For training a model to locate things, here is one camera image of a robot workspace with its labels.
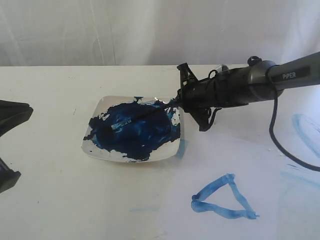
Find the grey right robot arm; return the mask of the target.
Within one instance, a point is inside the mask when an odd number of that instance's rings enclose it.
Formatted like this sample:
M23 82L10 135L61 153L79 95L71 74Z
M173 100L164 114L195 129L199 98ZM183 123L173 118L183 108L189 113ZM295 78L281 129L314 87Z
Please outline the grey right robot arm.
M225 64L197 79L187 63L177 66L180 89L176 100L184 112L196 121L201 132L209 130L217 111L270 101L285 89L314 86L320 83L320 54L277 65L251 56L246 67L228 68Z

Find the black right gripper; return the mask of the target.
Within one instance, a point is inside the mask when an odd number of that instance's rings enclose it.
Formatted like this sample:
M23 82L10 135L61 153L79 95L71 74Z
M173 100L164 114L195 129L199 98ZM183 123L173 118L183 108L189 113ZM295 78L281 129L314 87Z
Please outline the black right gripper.
M218 77L198 80L187 63L178 65L177 69L180 77L177 104L190 113L200 132L206 132L215 120L215 110L211 108L230 106L228 82Z

